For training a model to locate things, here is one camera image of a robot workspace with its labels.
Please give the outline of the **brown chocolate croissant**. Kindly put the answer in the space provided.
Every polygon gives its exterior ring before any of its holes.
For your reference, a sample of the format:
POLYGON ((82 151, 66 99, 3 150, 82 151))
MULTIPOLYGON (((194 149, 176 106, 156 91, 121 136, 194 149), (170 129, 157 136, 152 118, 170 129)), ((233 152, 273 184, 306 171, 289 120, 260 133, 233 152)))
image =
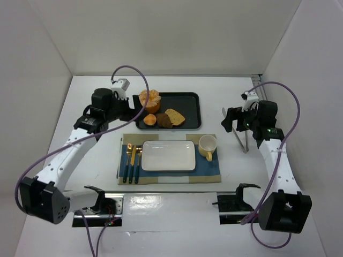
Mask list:
POLYGON ((170 129, 173 124, 167 114, 156 114, 156 121, 159 127, 170 129))

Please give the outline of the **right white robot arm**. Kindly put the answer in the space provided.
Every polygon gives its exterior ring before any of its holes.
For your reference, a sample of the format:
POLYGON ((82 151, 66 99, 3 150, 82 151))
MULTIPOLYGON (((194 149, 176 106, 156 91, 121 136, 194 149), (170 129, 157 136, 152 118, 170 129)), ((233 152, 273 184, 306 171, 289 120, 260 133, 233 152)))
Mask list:
POLYGON ((262 230, 301 233, 312 207, 311 197, 304 195, 289 164, 285 136, 277 128, 278 106, 271 101, 253 101, 250 105, 223 109, 221 125, 226 132, 237 122, 239 132, 250 130, 265 161, 269 184, 263 200, 248 217, 257 217, 262 230))

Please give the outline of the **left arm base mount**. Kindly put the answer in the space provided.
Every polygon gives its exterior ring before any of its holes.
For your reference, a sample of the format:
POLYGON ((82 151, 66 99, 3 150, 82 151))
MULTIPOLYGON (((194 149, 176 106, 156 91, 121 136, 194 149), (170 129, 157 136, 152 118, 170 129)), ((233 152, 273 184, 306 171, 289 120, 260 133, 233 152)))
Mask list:
POLYGON ((81 210, 74 212, 73 228, 100 228, 122 226, 124 195, 108 193, 103 189, 87 185, 79 192, 77 203, 86 203, 81 210))

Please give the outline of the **metal serving tongs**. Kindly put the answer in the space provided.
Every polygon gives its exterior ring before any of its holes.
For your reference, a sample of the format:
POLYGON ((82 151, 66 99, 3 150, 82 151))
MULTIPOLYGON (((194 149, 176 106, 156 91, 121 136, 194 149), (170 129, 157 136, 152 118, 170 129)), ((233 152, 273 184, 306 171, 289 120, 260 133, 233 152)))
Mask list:
MULTIPOLYGON (((227 114, 227 109, 222 108, 222 114, 224 116, 224 119, 226 119, 226 114, 227 114)), ((249 144, 248 144, 248 134, 247 131, 244 131, 244 142, 241 141, 241 139, 239 138, 235 128, 233 128, 233 130, 231 131, 233 132, 239 146, 241 147, 242 151, 246 154, 249 151, 249 144)))

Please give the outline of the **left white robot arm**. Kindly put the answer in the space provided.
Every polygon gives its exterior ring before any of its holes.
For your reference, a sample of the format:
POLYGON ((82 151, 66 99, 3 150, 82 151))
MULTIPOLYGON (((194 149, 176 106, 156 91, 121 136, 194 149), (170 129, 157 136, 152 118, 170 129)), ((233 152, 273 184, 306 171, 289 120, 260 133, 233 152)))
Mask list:
POLYGON ((105 199, 104 190, 85 186, 80 192, 65 192, 65 186, 86 153, 108 130, 109 123, 117 119, 129 122, 137 114, 138 110, 129 107, 125 88, 96 89, 62 151, 54 152, 54 158, 36 176, 20 179, 16 188, 20 191, 22 211, 58 224, 69 212, 87 207, 99 210, 105 199))

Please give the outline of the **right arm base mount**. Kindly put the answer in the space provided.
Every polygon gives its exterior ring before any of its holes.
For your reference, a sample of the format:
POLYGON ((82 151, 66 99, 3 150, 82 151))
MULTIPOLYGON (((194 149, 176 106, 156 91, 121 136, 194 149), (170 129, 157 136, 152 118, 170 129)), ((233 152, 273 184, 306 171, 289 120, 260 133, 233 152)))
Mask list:
POLYGON ((218 208, 220 225, 240 224, 245 216, 255 210, 252 205, 244 201, 246 188, 261 189, 256 184, 240 183, 234 192, 217 193, 217 200, 212 205, 218 208))

